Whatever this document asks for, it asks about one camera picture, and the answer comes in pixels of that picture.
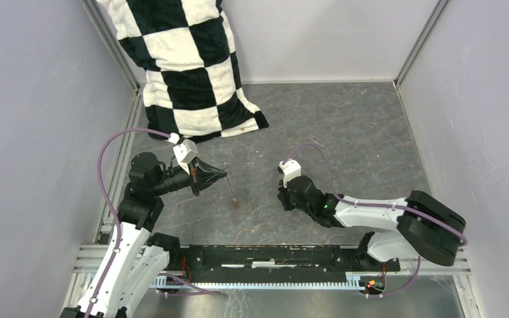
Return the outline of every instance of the checkered blanket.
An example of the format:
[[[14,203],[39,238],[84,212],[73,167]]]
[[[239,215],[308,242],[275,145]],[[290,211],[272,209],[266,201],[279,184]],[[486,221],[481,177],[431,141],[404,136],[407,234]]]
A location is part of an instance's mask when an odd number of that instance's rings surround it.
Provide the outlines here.
[[[241,88],[222,0],[97,0],[121,46],[146,70],[149,128],[196,142],[268,127]]]

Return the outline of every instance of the wall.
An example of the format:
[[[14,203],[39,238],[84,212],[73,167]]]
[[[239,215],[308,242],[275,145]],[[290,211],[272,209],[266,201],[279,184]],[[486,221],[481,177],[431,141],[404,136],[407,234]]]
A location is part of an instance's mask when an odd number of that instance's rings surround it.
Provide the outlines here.
[[[0,317],[58,317],[130,98],[79,1],[0,0]]]
[[[396,77],[435,4],[223,0],[222,6],[243,81],[377,81]],[[144,72],[130,65],[144,82]]]
[[[435,194],[469,224],[487,317],[509,317],[509,1],[452,1],[402,84]]]

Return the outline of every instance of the thin metal rod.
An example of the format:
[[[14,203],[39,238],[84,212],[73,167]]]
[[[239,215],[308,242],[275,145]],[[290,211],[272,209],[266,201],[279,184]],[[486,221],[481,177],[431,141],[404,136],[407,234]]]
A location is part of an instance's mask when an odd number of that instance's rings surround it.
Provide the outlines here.
[[[407,59],[403,63],[403,66],[401,67],[399,74],[397,74],[397,77],[395,78],[394,81],[395,85],[399,86],[405,80],[405,77],[408,75],[409,70],[413,66],[417,57],[420,55],[420,52],[422,51],[424,44],[426,43],[426,41],[428,41],[428,38],[430,37],[432,30],[438,23],[438,20],[442,16],[442,13],[446,9],[449,2],[450,0],[438,0],[438,2],[436,3],[434,10],[432,11],[432,13],[430,13],[430,17],[428,17],[426,24],[424,25],[422,31],[420,32],[420,35],[416,39],[416,42],[414,43],[411,52],[409,53]]]
[[[108,51],[110,51],[110,54],[112,57],[114,57],[114,60],[120,67],[126,82],[131,87],[131,89],[137,93],[139,90],[139,82],[137,81],[137,78],[128,65],[128,62],[124,58],[124,54],[118,45],[118,41],[110,32],[110,28],[108,27],[108,24],[100,11],[98,4],[95,0],[81,0],[81,2],[91,17],[93,24],[95,25],[98,33],[100,34],[100,37],[102,38],[102,41],[104,41]]]

